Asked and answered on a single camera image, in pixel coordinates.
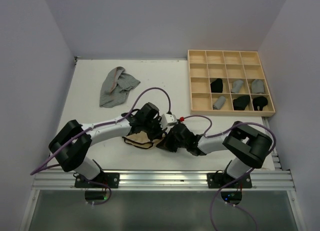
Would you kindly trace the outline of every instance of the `compartment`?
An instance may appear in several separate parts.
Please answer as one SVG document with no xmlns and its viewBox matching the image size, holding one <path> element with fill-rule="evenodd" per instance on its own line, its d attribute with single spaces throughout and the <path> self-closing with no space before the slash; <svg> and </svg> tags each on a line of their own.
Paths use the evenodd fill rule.
<svg viewBox="0 0 320 231">
<path fill-rule="evenodd" d="M 245 79 L 245 70 L 242 64 L 226 64 L 226 73 L 230 79 Z"/>
<path fill-rule="evenodd" d="M 268 86 L 267 86 L 267 82 L 266 82 L 266 80 L 265 79 L 260 79 L 260 78 L 255 78 L 255 79 L 247 79 L 247 81 L 248 81 L 248 88 L 249 88 L 249 92 L 250 92 L 250 94 L 252 93 L 251 92 L 251 85 L 252 85 L 252 82 L 254 81 L 254 80 L 261 80 L 262 82 L 263 82 L 263 85 L 264 85 L 264 93 L 257 93 L 257 95 L 260 95 L 260 96 L 262 96 L 262 95 L 269 95 L 269 90 L 268 90 Z"/>
<path fill-rule="evenodd" d="M 210 93 L 192 93 L 192 110 L 211 111 L 212 101 Z"/>
<path fill-rule="evenodd" d="M 233 82 L 236 81 L 236 80 L 242 80 L 242 81 L 243 81 L 243 86 L 242 86 L 242 88 L 240 89 L 239 94 L 250 94 L 247 80 L 246 80 L 246 79 L 242 79 L 242 78 L 229 78 L 229 79 L 228 79 L 228 81 L 229 81 L 230 93 L 231 93 L 231 90 L 232 90 L 232 88 L 233 88 L 232 84 L 233 84 Z"/>
<path fill-rule="evenodd" d="M 226 78 L 227 71 L 224 64 L 208 64 L 210 78 Z"/>
<path fill-rule="evenodd" d="M 244 65 L 260 65 L 260 60 L 257 52 L 240 52 L 242 63 Z"/>
<path fill-rule="evenodd" d="M 248 95 L 248 94 L 239 94 L 239 93 L 232 93 L 231 98 L 232 98 L 232 108 L 234 107 L 234 100 L 243 96 L 243 95 Z M 252 99 L 250 97 L 250 102 L 249 104 L 245 107 L 245 110 L 234 110 L 236 112 L 244 112 L 244 111 L 254 111 L 254 107 L 252 105 Z"/>
<path fill-rule="evenodd" d="M 211 94 L 211 99 L 212 99 L 212 106 L 215 104 L 215 102 L 218 100 L 218 98 L 220 96 L 224 96 L 225 97 L 225 103 L 222 106 L 221 109 L 216 110 L 214 109 L 214 111 L 233 111 L 233 106 L 232 106 L 232 101 L 231 101 L 231 96 L 230 94 L 220 94 L 220 93 L 212 93 Z"/>
<path fill-rule="evenodd" d="M 206 51 L 208 64 L 224 64 L 224 53 L 222 51 Z"/>
<path fill-rule="evenodd" d="M 236 64 L 241 65 L 241 55 L 240 52 L 236 51 L 223 51 L 224 62 L 226 64 Z"/>
<path fill-rule="evenodd" d="M 244 65 L 244 72 L 247 79 L 265 79 L 264 72 L 260 65 Z"/>
<path fill-rule="evenodd" d="M 251 100 L 253 100 L 254 98 L 257 98 L 257 97 L 261 97 L 261 96 L 266 97 L 266 99 L 268 100 L 268 104 L 263 107 L 262 111 L 256 111 L 256 112 L 274 112 L 275 109 L 274 109 L 273 103 L 271 101 L 270 95 L 251 94 Z"/>
<path fill-rule="evenodd" d="M 206 63 L 190 63 L 191 77 L 208 77 L 208 66 Z"/>
<path fill-rule="evenodd" d="M 206 77 L 192 77 L 191 78 L 191 92 L 192 93 L 210 93 L 209 78 Z"/>
<path fill-rule="evenodd" d="M 227 78 L 221 78 L 221 79 L 222 79 L 222 84 L 223 84 L 222 94 L 229 94 L 230 89 L 229 89 L 228 79 Z M 216 78 L 210 78 L 210 84 L 215 80 L 216 80 Z"/>
<path fill-rule="evenodd" d="M 190 63 L 206 63 L 206 51 L 202 50 L 190 50 L 189 51 Z"/>
</svg>

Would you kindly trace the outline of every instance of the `white table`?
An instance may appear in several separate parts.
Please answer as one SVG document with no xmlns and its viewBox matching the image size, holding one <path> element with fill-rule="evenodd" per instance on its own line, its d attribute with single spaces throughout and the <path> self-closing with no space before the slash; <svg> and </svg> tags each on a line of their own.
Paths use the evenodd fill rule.
<svg viewBox="0 0 320 231">
<path fill-rule="evenodd" d="M 79 60 L 73 75 L 66 99 L 60 130 L 68 121 L 76 119 L 79 123 L 96 123 L 110 120 L 127 112 L 138 95 L 147 88 L 165 89 L 172 103 L 171 111 L 177 116 L 190 114 L 190 95 L 188 82 L 188 63 L 186 60 Z M 122 66 L 128 74 L 141 81 L 141 84 L 129 94 L 128 100 L 113 108 L 99 107 L 100 89 L 107 74 L 115 67 Z M 167 112 L 167 97 L 159 90 L 147 92 L 136 108 L 151 102 L 160 113 Z M 256 122 L 263 124 L 261 117 L 209 116 L 213 126 L 208 134 L 216 134 L 229 128 L 235 121 Z M 187 119 L 188 128 L 201 134 L 209 122 L 202 118 Z M 193 156 L 185 149 L 171 153 L 158 148 L 148 150 L 125 144 L 120 137 L 109 139 L 92 146 L 87 156 L 96 160 L 103 169 L 114 170 L 175 170 L 204 171 L 224 170 L 235 156 L 230 151 L 217 151 L 206 156 Z M 54 159 L 49 164 L 56 164 Z M 274 171 L 271 155 L 261 170 Z"/>
</svg>

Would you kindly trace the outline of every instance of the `white wall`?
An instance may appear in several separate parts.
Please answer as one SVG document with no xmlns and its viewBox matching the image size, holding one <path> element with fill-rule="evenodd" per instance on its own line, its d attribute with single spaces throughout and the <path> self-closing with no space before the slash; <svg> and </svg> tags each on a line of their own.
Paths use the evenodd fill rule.
<svg viewBox="0 0 320 231">
<path fill-rule="evenodd" d="M 188 49 L 258 50 L 285 0 L 46 0 L 85 58 L 186 58 Z"/>
<path fill-rule="evenodd" d="M 259 48 L 276 114 L 277 151 L 291 169 L 309 230 L 319 230 L 320 0 L 287 0 Z"/>
<path fill-rule="evenodd" d="M 0 0 L 0 230 L 18 230 L 48 156 L 73 55 L 44 0 Z"/>
</svg>

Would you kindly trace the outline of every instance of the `folded gray cloth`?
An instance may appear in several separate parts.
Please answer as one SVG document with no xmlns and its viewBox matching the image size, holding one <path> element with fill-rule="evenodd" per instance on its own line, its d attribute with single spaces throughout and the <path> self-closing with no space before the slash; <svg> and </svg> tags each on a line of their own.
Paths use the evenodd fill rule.
<svg viewBox="0 0 320 231">
<path fill-rule="evenodd" d="M 244 82 L 241 79 L 234 81 L 232 83 L 231 93 L 238 94 L 243 85 L 244 85 Z"/>
<path fill-rule="evenodd" d="M 264 94 L 265 93 L 264 82 L 260 79 L 253 80 L 253 82 L 251 84 L 251 93 L 252 94 Z"/>
<path fill-rule="evenodd" d="M 226 102 L 226 97 L 220 96 L 213 104 L 214 110 L 220 110 Z"/>
<path fill-rule="evenodd" d="M 100 107 L 112 108 L 123 104 L 130 90 L 140 84 L 139 80 L 124 72 L 125 68 L 119 66 L 108 73 L 100 91 Z"/>
</svg>

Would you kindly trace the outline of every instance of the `wooden compartment box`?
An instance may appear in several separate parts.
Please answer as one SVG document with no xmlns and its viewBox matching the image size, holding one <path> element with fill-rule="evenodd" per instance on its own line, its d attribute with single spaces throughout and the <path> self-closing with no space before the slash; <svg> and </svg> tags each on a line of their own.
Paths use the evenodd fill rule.
<svg viewBox="0 0 320 231">
<path fill-rule="evenodd" d="M 188 66 L 192 114 L 270 117 L 276 112 L 258 52 L 188 50 Z M 211 93 L 210 84 L 216 79 L 222 79 L 222 93 Z M 242 80 L 243 86 L 239 93 L 231 93 L 236 80 Z M 254 80 L 263 82 L 264 93 L 252 93 Z M 243 95 L 250 96 L 250 103 L 245 110 L 234 110 L 233 100 Z M 226 101 L 215 110 L 213 104 L 220 96 Z M 254 110 L 253 99 L 261 96 L 268 104 L 263 110 Z"/>
</svg>

